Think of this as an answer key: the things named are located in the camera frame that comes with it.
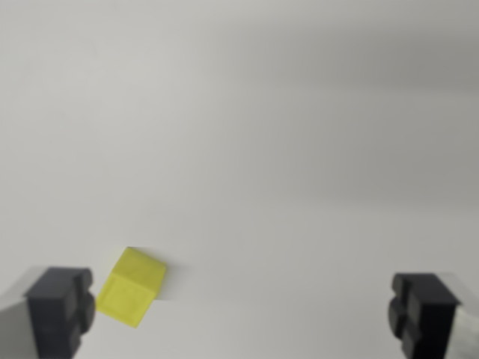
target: white table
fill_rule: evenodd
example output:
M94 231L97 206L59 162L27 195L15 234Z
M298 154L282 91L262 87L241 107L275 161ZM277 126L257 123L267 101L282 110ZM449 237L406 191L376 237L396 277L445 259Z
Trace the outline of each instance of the white table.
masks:
M479 3L0 0L0 289L171 265L86 358L400 359L396 271L479 249Z

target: yellow block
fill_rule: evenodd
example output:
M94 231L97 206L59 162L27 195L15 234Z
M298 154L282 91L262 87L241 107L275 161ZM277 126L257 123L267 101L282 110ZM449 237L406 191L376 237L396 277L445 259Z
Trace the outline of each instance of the yellow block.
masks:
M166 265L128 247L97 297L97 309L136 328L159 294Z

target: white surface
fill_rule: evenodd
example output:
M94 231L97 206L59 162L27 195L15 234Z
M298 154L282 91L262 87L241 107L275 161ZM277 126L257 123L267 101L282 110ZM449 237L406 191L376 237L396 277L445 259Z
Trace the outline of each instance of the white surface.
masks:
M478 10L0 0L0 289L148 247L78 359L402 358L394 272L479 289Z

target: cube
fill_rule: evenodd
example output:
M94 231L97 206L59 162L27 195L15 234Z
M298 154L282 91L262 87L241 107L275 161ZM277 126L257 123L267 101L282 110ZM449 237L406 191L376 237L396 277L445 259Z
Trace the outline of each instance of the cube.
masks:
M166 265L128 247L97 297L97 309L131 327L138 327L159 294Z

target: yellow cube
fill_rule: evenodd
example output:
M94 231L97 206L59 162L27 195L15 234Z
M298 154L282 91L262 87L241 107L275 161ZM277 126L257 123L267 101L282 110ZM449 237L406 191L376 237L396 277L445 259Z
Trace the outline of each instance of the yellow cube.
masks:
M136 328L159 294L166 265L128 247L97 297L97 309Z

